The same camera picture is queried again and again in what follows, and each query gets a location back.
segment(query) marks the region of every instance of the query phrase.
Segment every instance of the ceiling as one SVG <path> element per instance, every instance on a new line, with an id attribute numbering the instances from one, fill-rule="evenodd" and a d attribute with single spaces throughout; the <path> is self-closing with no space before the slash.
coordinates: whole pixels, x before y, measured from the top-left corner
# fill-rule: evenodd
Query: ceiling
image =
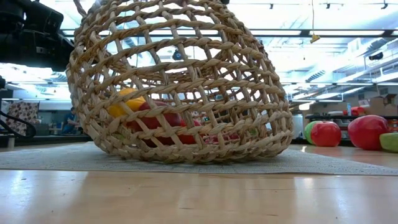
<path id="1" fill-rule="evenodd" d="M 79 26 L 81 16 L 77 13 L 72 0 L 40 0 L 40 2 L 64 15 L 61 29 L 64 30 L 66 35 L 72 34 L 72 30 Z M 398 29 L 398 20 L 396 19 L 398 17 L 398 0 L 385 2 L 388 6 L 381 9 L 384 7 L 383 0 L 313 0 L 314 18 L 310 0 L 231 0 L 228 9 L 234 12 L 235 16 L 244 22 L 248 28 L 252 29 L 253 34 L 260 32 L 258 29 L 312 29 L 312 24 L 315 30 Z M 81 1 L 86 11 L 93 3 L 94 1 Z M 161 18 L 157 18 L 147 22 L 159 22 L 161 20 Z M 135 26 L 138 26 L 138 24 L 133 22 L 123 24 L 124 28 Z M 269 58 L 276 67 L 276 72 L 281 77 L 281 81 L 285 83 L 285 89 L 290 98 L 294 99 L 295 95 L 313 91 L 318 91 L 317 94 L 320 95 L 325 90 L 335 90 L 335 85 L 332 85 L 332 83 L 343 81 L 375 82 L 377 77 L 385 73 L 395 72 L 394 60 L 398 56 L 398 45 L 394 38 L 386 39 L 383 42 L 380 38 L 322 38 L 322 35 L 320 36 L 321 39 L 313 44 L 310 43 L 310 37 L 258 37 L 264 44 Z M 164 38 L 169 37 L 157 35 L 152 38 L 152 41 Z M 130 44 L 145 44 L 144 38 L 132 37 Z M 123 42 L 123 48 L 130 46 Z M 114 44 L 109 44 L 107 49 L 114 54 L 117 52 Z M 187 47 L 185 51 L 190 58 L 205 58 L 204 52 L 197 47 Z M 163 62 L 171 62 L 173 61 L 171 56 L 174 52 L 175 47 L 166 47 L 160 50 L 158 55 Z M 382 60 L 370 61 L 368 59 L 369 54 L 378 52 L 384 52 Z M 145 53 L 133 55 L 129 61 L 138 67 L 154 64 L 152 57 Z M 69 99 L 68 94 L 65 94 L 68 90 L 65 84 L 66 80 L 62 78 L 62 75 L 65 74 L 5 64 L 0 65 L 0 72 L 7 82 L 12 82 L 9 88 L 38 91 L 39 95 L 44 93 L 46 98 Z M 390 79 L 383 81 L 394 81 L 394 77 L 392 75 Z M 296 84 L 305 81 L 321 84 L 303 84 L 302 86 Z M 339 88 L 337 91 L 343 92 L 353 88 L 358 88 L 358 86 L 346 86 L 346 88 Z"/>

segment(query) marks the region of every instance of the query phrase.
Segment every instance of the patterned fabric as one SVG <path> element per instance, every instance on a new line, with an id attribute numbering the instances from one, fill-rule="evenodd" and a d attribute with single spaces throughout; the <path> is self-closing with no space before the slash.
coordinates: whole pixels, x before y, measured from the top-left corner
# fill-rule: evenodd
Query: patterned fabric
<path id="1" fill-rule="evenodd" d="M 26 102 L 13 103 L 9 107 L 8 115 L 22 119 L 29 123 L 36 123 L 38 110 L 39 110 L 38 103 L 26 103 Z M 6 123 L 15 132 L 22 135 L 26 135 L 26 124 L 14 121 L 13 119 L 9 118 L 7 118 Z"/>

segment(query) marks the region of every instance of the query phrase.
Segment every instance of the wooden floor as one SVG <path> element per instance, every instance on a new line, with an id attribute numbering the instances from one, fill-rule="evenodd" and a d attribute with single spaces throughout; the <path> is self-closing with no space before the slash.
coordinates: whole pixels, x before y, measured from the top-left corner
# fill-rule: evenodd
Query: wooden floor
<path id="1" fill-rule="evenodd" d="M 398 167 L 398 155 L 292 149 Z M 398 177 L 0 170 L 0 223 L 397 223 Z"/>

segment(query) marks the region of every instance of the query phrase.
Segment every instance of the woven basket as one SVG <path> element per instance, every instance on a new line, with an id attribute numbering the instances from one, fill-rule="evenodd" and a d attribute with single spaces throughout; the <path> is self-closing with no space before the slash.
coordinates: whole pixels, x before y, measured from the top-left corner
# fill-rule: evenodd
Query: woven basket
<path id="1" fill-rule="evenodd" d="M 67 76 L 84 131 L 103 151 L 144 161 L 253 159 L 287 149 L 293 136 L 292 114 L 263 46 L 218 0 L 188 0 L 182 7 L 177 2 L 108 1 L 94 5 L 87 15 L 77 3 L 84 17 L 75 31 Z M 164 22 L 146 23 L 156 17 Z M 120 29 L 120 24 L 131 21 L 139 25 Z M 196 37 L 179 35 L 179 27 L 194 30 Z M 168 29 L 172 38 L 151 41 L 150 32 L 156 29 Z M 102 39 L 100 32 L 105 30 L 110 35 Z M 215 30 L 221 41 L 204 37 L 204 30 Z M 144 45 L 123 49 L 123 40 L 138 35 L 145 38 Z M 106 51 L 110 43 L 116 44 L 117 54 Z M 159 58 L 157 52 L 170 46 L 178 49 L 181 60 Z M 185 49 L 193 46 L 206 58 L 189 58 Z M 219 51 L 213 54 L 210 49 Z M 144 52 L 150 53 L 155 65 L 136 67 L 128 62 L 132 55 Z M 122 95 L 119 91 L 125 88 L 137 91 Z M 150 109 L 132 110 L 128 101 L 141 97 Z M 155 101 L 167 106 L 157 106 Z M 111 116 L 112 105 L 124 114 Z M 165 114 L 178 114 L 185 125 L 171 124 Z M 143 121 L 149 118 L 160 125 L 149 129 Z M 132 122 L 139 125 L 138 131 L 129 126 Z M 184 144 L 182 136 L 193 142 Z"/>

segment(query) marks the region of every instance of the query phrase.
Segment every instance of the red ball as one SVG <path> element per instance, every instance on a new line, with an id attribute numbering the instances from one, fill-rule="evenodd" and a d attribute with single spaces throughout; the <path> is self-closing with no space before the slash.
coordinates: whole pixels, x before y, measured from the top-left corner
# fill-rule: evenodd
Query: red ball
<path id="1" fill-rule="evenodd" d="M 381 150 L 379 137 L 388 132 L 387 120 L 377 115 L 356 118 L 348 125 L 351 142 L 364 150 Z"/>
<path id="2" fill-rule="evenodd" d="M 335 147 L 341 141 L 341 130 L 334 122 L 322 121 L 314 124 L 311 139 L 316 146 Z"/>

